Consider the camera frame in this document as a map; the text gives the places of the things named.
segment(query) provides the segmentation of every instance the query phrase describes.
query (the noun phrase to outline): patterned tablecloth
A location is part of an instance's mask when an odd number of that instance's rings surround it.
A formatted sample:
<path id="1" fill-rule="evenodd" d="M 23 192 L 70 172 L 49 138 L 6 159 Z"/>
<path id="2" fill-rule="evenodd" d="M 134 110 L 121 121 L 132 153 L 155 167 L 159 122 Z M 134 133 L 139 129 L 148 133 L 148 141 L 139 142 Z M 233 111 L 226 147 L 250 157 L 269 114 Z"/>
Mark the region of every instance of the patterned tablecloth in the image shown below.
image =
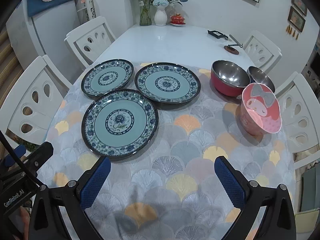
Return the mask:
<path id="1" fill-rule="evenodd" d="M 134 66 L 137 73 L 140 64 Z M 93 206 L 85 210 L 104 239 L 220 240 L 239 213 L 214 172 L 220 155 L 261 186 L 286 184 L 293 199 L 294 165 L 284 131 L 249 135 L 239 122 L 240 102 L 210 86 L 209 70 L 188 68 L 201 81 L 199 96 L 184 105 L 158 104 L 159 127 L 151 142 L 136 155 L 112 163 Z M 92 103 L 80 88 L 85 73 L 48 130 L 54 155 L 38 178 L 49 187 L 79 179 L 98 159 L 81 136 L 82 117 Z M 135 89 L 133 79 L 127 87 Z M 263 212 L 261 208 L 247 239 L 253 238 Z M 65 209 L 62 214 L 77 239 Z"/>

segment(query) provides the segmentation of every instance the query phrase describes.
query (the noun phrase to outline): textured blue pad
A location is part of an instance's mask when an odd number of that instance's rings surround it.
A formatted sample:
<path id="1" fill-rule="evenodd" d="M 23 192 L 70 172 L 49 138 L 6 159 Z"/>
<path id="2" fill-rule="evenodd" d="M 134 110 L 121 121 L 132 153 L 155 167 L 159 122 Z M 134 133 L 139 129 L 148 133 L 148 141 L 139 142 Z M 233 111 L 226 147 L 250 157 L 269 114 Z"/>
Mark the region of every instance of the textured blue pad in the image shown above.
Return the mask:
<path id="1" fill-rule="evenodd" d="M 83 187 L 80 193 L 80 205 L 82 210 L 92 206 L 96 199 L 103 183 L 106 181 L 111 169 L 111 162 L 105 158 L 99 167 L 92 174 L 87 184 Z"/>
<path id="2" fill-rule="evenodd" d="M 227 192 L 233 206 L 240 209 L 244 208 L 246 202 L 245 191 L 219 157 L 216 158 L 214 162 L 214 171 Z"/>
<path id="3" fill-rule="evenodd" d="M 21 158 L 23 155 L 26 154 L 26 147 L 24 145 L 19 145 L 14 149 L 14 153 L 17 155 L 18 158 Z M 11 157 L 10 154 L 8 154 L 5 157 L 4 160 L 4 166 L 7 168 L 10 168 L 12 165 L 14 165 L 16 162 L 14 161 L 14 159 Z"/>

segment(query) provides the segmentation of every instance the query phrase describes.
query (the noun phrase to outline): dining table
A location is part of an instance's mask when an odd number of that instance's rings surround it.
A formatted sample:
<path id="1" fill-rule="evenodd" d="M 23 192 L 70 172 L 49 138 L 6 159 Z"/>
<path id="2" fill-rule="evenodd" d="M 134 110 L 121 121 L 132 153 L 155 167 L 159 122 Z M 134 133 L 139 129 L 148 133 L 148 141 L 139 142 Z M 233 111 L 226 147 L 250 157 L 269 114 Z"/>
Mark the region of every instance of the dining table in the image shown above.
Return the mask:
<path id="1" fill-rule="evenodd" d="M 46 136 L 53 156 L 38 171 L 38 178 L 49 187 L 63 187 L 78 180 L 99 158 L 81 135 L 84 113 L 93 102 L 82 92 L 81 81 L 93 66 L 125 59 L 137 73 L 149 63 L 171 62 L 193 71 L 201 91 L 184 104 L 155 102 L 159 123 L 153 138 L 134 155 L 112 160 L 110 174 L 92 207 L 85 210 L 101 236 L 108 240 L 220 240 L 240 210 L 215 174 L 218 156 L 225 156 L 247 180 L 263 187 L 285 184 L 293 204 L 294 164 L 284 128 L 276 134 L 248 134 L 239 120 L 241 100 L 220 94 L 210 82 L 216 60 L 232 61 L 244 70 L 254 66 L 243 49 L 236 47 L 239 55 L 233 55 L 223 48 L 233 43 L 188 25 L 135 25 L 127 30 L 81 74 L 63 99 Z M 126 88 L 136 89 L 133 77 Z M 60 209 L 72 239 L 78 239 L 65 209 Z M 247 240 L 257 232 L 264 210 L 260 208 Z"/>

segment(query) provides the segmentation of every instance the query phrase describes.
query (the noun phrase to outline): plate center medallion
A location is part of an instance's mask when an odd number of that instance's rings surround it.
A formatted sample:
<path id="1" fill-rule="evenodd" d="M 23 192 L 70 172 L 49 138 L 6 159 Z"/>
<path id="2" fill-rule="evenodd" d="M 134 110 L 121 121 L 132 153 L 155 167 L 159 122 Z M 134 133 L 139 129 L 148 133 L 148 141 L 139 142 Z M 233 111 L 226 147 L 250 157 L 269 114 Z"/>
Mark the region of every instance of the plate center medallion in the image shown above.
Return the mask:
<path id="1" fill-rule="evenodd" d="M 163 76 L 156 79 L 156 87 L 165 92 L 174 92 L 180 88 L 180 83 L 174 77 Z"/>
<path id="2" fill-rule="evenodd" d="M 118 73 L 117 72 L 109 71 L 107 73 L 104 73 L 101 77 L 99 77 L 98 83 L 101 86 L 110 85 L 117 78 L 118 78 Z"/>
<path id="3" fill-rule="evenodd" d="M 117 109 L 111 112 L 106 119 L 107 131 L 114 135 L 125 134 L 132 128 L 133 114 L 126 109 Z"/>

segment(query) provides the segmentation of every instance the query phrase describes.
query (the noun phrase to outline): blue floral plate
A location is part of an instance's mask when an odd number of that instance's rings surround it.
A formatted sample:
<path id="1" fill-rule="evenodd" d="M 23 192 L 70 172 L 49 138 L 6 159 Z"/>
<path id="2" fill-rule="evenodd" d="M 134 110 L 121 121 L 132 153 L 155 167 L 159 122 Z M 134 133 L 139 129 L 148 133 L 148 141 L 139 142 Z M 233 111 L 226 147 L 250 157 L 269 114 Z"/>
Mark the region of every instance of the blue floral plate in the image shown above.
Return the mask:
<path id="1" fill-rule="evenodd" d="M 124 87 L 134 72 L 131 62 L 112 59 L 92 68 L 82 79 L 81 90 L 90 97 L 98 97 Z"/>
<path id="2" fill-rule="evenodd" d="M 158 110 L 136 90 L 121 89 L 94 101 L 85 112 L 81 133 L 96 154 L 123 158 L 135 154 L 153 137 Z"/>
<path id="3" fill-rule="evenodd" d="M 201 89 L 191 70 L 173 63 L 147 65 L 138 71 L 134 82 L 147 98 L 169 104 L 191 101 Z"/>

